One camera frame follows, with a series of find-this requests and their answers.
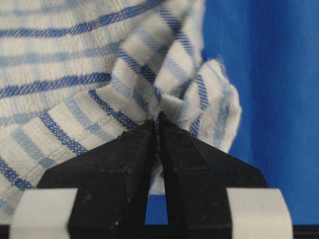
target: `fabric fold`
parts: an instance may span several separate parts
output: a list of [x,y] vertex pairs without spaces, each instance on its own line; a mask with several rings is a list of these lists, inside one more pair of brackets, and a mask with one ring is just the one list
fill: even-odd
[[[19,112],[30,116],[21,120],[22,124],[17,121],[1,124],[0,121],[0,132],[7,134],[0,137],[0,223],[10,221],[22,192],[35,187],[47,168],[106,143],[147,119],[158,124],[159,118],[165,116],[200,140],[223,151],[229,150],[236,135],[241,108],[237,91],[229,83],[222,64],[216,60],[202,63],[204,1],[137,0],[136,9],[133,6],[125,8],[128,2],[134,1],[110,1],[103,6],[96,1],[97,13],[102,12],[101,7],[106,8],[109,4],[114,7],[116,3],[122,7],[116,12],[126,9],[126,13],[108,13],[108,18],[103,18],[103,21],[102,16],[96,16],[96,20],[91,21],[95,22],[92,29],[81,33],[75,29],[80,22],[85,22],[86,18],[83,15],[81,19],[79,12],[85,8],[76,6],[67,10],[69,16],[78,21],[70,32],[51,36],[51,30],[37,31],[37,34],[44,31],[46,37],[56,38],[53,42],[56,52],[60,51],[59,44],[67,42],[69,37],[83,37],[79,44],[84,48],[87,42],[90,42],[88,47],[96,44],[94,54],[79,54],[76,59],[70,52],[67,59],[61,56],[55,70],[61,70],[64,78],[68,73],[79,72],[72,78],[74,84],[70,77],[64,85],[58,84],[58,89],[50,87],[56,78],[39,81],[28,76],[30,82],[17,82],[15,88],[10,85],[10,78],[2,81],[0,106],[2,104],[7,110],[0,110],[0,119],[14,117],[17,112],[13,106],[27,97],[36,99],[37,105],[29,105],[23,108],[24,112]],[[47,40],[46,37],[39,39],[39,35],[31,34],[31,31],[26,32],[28,34],[1,28],[0,53],[4,54],[3,46],[8,38],[21,40],[22,37],[24,40],[25,37],[30,42],[33,37],[36,41]],[[110,50],[110,43],[119,41],[121,44],[112,44]],[[106,46],[107,50],[99,48],[100,45]],[[30,55],[19,59],[24,61],[28,57]],[[51,60],[46,61],[46,67],[52,64]],[[41,72],[43,63],[22,65],[31,72],[38,72],[36,76],[46,75]],[[8,67],[17,66],[10,63]],[[85,68],[87,74],[81,81]],[[163,193],[159,167],[155,167],[151,193]]]

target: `white and blue striped fabric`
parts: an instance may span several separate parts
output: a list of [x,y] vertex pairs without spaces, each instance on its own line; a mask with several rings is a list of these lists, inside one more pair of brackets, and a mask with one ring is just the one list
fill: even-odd
[[229,150],[241,108],[222,65],[202,63],[203,12],[204,0],[2,1],[0,223],[47,168],[146,119]]

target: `blue fabric backdrop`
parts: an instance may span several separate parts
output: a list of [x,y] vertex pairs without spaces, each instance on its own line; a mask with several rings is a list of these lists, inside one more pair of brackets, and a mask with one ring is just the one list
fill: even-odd
[[221,56],[243,108],[230,154],[319,224],[319,1],[206,0],[204,59]]

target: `striped cloth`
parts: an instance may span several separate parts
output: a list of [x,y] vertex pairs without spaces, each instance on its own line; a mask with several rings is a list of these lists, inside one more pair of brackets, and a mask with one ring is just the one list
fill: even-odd
[[[204,0],[15,0],[0,7],[0,223],[44,171],[167,117],[228,151],[241,108],[202,63]],[[163,193],[155,165],[151,193]]]

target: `black plastic jaw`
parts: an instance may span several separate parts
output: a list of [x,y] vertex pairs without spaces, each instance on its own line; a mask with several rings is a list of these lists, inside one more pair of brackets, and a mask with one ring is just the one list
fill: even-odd
[[78,188],[68,224],[71,236],[137,233],[144,226],[155,142],[155,124],[149,120],[48,169],[37,187]]
[[261,172],[162,121],[168,224],[189,239],[231,239],[227,187],[268,187]]

